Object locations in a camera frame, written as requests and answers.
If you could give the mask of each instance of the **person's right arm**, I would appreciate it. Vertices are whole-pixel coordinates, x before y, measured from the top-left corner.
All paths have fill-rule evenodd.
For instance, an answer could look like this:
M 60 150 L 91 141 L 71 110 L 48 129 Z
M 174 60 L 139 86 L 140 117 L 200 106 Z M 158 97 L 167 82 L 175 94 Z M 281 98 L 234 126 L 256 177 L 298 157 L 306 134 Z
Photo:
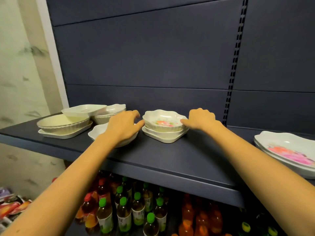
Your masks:
M 238 174 L 289 236 L 315 236 L 312 184 L 228 130 L 208 110 L 193 109 L 189 119 L 181 122 L 206 132 L 218 143 Z

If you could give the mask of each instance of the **forearm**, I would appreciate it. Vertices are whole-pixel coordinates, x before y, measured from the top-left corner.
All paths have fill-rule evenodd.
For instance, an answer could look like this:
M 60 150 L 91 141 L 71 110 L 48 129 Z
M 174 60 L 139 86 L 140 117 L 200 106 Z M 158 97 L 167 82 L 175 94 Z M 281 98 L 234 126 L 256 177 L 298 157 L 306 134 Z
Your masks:
M 102 134 L 5 231 L 3 236 L 63 235 L 116 140 Z
M 221 124 L 204 131 L 289 235 L 315 235 L 314 186 Z

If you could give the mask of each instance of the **hand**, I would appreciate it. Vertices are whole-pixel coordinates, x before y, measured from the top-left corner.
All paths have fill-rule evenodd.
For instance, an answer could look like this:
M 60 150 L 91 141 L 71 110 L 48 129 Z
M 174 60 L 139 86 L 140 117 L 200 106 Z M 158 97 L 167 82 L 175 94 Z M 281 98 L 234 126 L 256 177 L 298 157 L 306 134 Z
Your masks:
M 137 110 L 123 111 L 114 115 L 109 119 L 107 129 L 103 134 L 115 138 L 117 143 L 129 139 L 144 126 L 144 120 L 134 125 L 135 119 L 139 117 Z
M 181 119 L 180 122 L 187 127 L 202 131 L 206 131 L 213 125 L 222 125 L 221 122 L 215 120 L 214 113 L 211 113 L 208 110 L 203 110 L 202 108 L 190 110 L 189 119 Z

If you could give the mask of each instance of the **person's left hand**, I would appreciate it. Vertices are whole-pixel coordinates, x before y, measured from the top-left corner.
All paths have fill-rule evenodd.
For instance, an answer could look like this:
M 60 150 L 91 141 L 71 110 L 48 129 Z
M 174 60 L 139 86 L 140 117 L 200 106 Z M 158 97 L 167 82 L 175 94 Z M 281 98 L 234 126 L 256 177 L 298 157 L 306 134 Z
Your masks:
M 144 120 L 134 125 L 135 119 L 139 117 L 137 110 L 123 111 L 114 115 L 109 119 L 107 129 L 103 134 L 115 138 L 117 143 L 129 139 L 144 126 Z

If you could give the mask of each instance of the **green bottle cap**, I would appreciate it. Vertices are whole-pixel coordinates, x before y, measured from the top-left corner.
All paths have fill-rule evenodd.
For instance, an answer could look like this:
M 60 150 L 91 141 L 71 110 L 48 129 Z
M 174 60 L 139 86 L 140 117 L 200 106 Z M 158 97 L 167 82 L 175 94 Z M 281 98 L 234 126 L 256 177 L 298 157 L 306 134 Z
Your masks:
M 163 205 L 163 203 L 164 203 L 163 198 L 161 198 L 161 197 L 157 198 L 157 205 L 158 205 L 158 206 L 161 207 L 161 206 Z
M 153 213 L 148 213 L 147 221 L 151 224 L 155 220 L 155 215 Z
M 101 198 L 99 202 L 100 207 L 104 207 L 106 205 L 106 198 Z
M 125 206 L 126 203 L 127 203 L 127 198 L 126 197 L 123 197 L 123 198 L 120 199 L 120 205 L 121 206 Z
M 271 236 L 278 236 L 278 231 L 275 228 L 273 228 L 273 227 L 268 227 L 268 233 Z
M 140 192 L 135 193 L 135 200 L 139 200 L 141 198 Z
M 250 232 L 250 225 L 248 223 L 246 223 L 246 222 L 242 222 L 242 229 L 245 232 L 249 233 Z
M 117 193 L 121 194 L 123 192 L 123 186 L 117 187 Z

